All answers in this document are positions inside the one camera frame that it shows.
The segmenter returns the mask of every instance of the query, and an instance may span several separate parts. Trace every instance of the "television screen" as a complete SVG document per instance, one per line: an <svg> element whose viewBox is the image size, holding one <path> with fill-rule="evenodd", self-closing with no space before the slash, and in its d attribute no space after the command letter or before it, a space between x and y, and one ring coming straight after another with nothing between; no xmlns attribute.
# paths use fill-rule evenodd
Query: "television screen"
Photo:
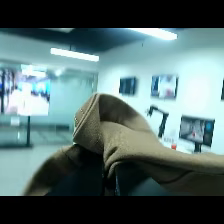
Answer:
<svg viewBox="0 0 224 224"><path fill-rule="evenodd" d="M224 80L223 80L223 85L222 85L222 96L221 96L221 100L224 100Z"/></svg>
<svg viewBox="0 0 224 224"><path fill-rule="evenodd" d="M158 75L152 77L151 96L158 98L176 98L178 77Z"/></svg>
<svg viewBox="0 0 224 224"><path fill-rule="evenodd" d="M48 115L50 80L45 73L5 70L0 86L1 113Z"/></svg>
<svg viewBox="0 0 224 224"><path fill-rule="evenodd" d="M215 120L182 116L179 137L211 146Z"/></svg>
<svg viewBox="0 0 224 224"><path fill-rule="evenodd" d="M136 92L137 79L135 77L120 79L119 93L134 95Z"/></svg>

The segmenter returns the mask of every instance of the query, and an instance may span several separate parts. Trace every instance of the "brown jacket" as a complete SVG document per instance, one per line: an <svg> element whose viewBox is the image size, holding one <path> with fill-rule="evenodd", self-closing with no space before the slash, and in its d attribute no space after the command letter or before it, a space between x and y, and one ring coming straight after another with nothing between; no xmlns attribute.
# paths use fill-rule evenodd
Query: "brown jacket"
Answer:
<svg viewBox="0 0 224 224"><path fill-rule="evenodd" d="M24 195L45 195L86 163L91 151L103 156L110 179L117 164L132 161L168 190L224 195L224 156L185 154L164 147L147 121L122 100L94 94L76 113L73 146L52 155L34 174Z"/></svg>

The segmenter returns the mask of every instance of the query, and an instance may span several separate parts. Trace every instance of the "ceiling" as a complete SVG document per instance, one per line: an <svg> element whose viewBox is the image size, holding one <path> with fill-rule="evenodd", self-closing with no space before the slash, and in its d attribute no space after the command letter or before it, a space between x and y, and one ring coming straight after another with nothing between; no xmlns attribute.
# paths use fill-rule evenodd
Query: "ceiling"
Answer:
<svg viewBox="0 0 224 224"><path fill-rule="evenodd" d="M173 32L184 28L169 28ZM0 32L71 46L72 50L94 54L144 40L148 35L124 28L0 28Z"/></svg>

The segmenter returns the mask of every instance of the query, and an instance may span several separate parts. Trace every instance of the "glass wall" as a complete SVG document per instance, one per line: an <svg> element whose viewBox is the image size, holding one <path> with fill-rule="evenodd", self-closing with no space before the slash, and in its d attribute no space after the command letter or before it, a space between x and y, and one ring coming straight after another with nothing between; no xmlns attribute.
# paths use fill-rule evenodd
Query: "glass wall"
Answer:
<svg viewBox="0 0 224 224"><path fill-rule="evenodd" d="M74 115L96 89L97 74L0 61L0 147L72 143Z"/></svg>

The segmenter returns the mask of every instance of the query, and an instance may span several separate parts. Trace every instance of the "monitor stand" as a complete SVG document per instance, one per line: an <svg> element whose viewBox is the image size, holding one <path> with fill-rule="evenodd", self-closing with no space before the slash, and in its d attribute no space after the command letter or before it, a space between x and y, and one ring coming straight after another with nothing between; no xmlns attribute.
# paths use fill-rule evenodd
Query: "monitor stand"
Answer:
<svg viewBox="0 0 224 224"><path fill-rule="evenodd" d="M201 153L201 145L202 144L195 142L194 153Z"/></svg>

